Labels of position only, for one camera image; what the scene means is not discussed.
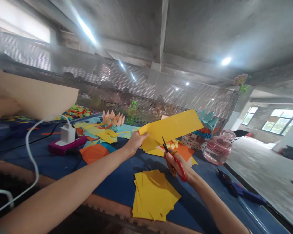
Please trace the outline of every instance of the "red scissors handle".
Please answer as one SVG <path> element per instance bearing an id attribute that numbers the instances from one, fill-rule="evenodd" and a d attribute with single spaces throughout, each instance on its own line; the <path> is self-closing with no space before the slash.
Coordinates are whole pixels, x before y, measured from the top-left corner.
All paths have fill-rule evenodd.
<path id="1" fill-rule="evenodd" d="M 176 153 L 176 152 L 172 152 L 171 155 L 172 155 L 172 157 L 175 159 L 175 161 L 177 162 L 177 164 L 178 164 L 178 166 L 179 166 L 179 168 L 180 168 L 180 170 L 181 170 L 181 174 L 182 174 L 182 176 L 179 175 L 179 173 L 177 172 L 176 169 L 175 169 L 175 171 L 177 172 L 177 174 L 178 174 L 179 178 L 181 179 L 181 181 L 182 181 L 182 182 L 186 182 L 186 181 L 187 181 L 187 176 L 186 176 L 186 174 L 185 174 L 185 171 L 184 171 L 184 169 L 183 169 L 183 167 L 182 167 L 180 161 L 174 156 L 175 153 Z"/>

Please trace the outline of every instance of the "forearm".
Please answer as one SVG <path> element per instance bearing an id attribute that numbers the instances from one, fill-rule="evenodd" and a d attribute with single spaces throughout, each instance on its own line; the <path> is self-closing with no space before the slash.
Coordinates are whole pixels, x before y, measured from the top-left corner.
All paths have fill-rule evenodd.
<path id="1" fill-rule="evenodd" d="M 249 234 L 248 229 L 243 223 L 201 177 L 195 174 L 193 182 L 190 184 L 208 208 L 217 228 L 222 234 L 231 234 L 233 232 L 237 234 Z"/>
<path id="2" fill-rule="evenodd" d="M 111 174 L 129 154 L 121 148 L 40 190 L 0 219 L 5 233 L 48 233 Z"/>

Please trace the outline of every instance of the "scissors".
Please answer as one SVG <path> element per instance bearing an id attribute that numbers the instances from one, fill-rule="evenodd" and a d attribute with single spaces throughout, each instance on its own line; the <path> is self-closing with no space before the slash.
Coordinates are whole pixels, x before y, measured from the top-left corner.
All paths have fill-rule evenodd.
<path id="1" fill-rule="evenodd" d="M 163 138 L 163 141 L 164 141 L 163 147 L 165 148 L 166 153 L 168 153 L 168 148 L 167 148 L 166 142 L 164 140 L 164 137 L 162 137 L 162 138 Z M 187 176 L 185 174 L 185 171 L 183 170 L 183 167 L 182 167 L 180 161 L 174 156 L 175 153 L 177 153 L 177 151 L 171 152 L 171 155 L 175 159 L 175 161 L 177 162 L 177 164 L 178 164 L 178 166 L 179 166 L 179 168 L 181 170 L 182 177 L 181 177 L 181 175 L 179 175 L 179 173 L 177 172 L 177 170 L 175 168 L 173 168 L 173 170 L 175 171 L 175 173 L 177 172 L 177 174 L 178 174 L 178 176 L 179 176 L 179 178 L 181 179 L 182 182 L 186 182 L 187 181 Z"/>

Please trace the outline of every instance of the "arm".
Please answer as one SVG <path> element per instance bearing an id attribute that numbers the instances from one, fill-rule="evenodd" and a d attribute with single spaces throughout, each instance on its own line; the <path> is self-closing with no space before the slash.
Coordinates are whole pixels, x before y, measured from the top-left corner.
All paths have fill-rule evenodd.
<path id="1" fill-rule="evenodd" d="M 40 190 L 0 219 L 4 233 L 48 233 L 80 206 L 96 187 L 147 138 L 133 132 L 121 149 Z"/>
<path id="2" fill-rule="evenodd" d="M 201 197 L 205 206 L 211 213 L 213 220 L 222 234 L 249 234 L 249 230 L 243 223 L 232 213 L 225 203 L 217 196 L 212 188 L 186 163 L 179 154 L 174 155 L 182 164 L 187 176 L 187 182 L 195 189 Z M 173 176 L 175 176 L 172 166 L 179 172 L 180 168 L 170 153 L 164 155 L 168 168 Z"/>
<path id="3" fill-rule="evenodd" d="M 9 97 L 0 97 L 0 118 L 11 116 L 21 110 L 20 106 Z"/>

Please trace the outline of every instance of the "plastic bottle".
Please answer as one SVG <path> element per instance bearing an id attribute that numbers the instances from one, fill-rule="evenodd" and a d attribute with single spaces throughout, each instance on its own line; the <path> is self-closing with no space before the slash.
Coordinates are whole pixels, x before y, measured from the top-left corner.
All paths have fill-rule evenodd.
<path id="1" fill-rule="evenodd" d="M 136 115 L 136 110 L 137 110 L 137 103 L 136 101 L 133 101 L 128 109 L 128 115 L 127 115 L 127 124 L 132 125 L 134 122 L 134 117 Z"/>

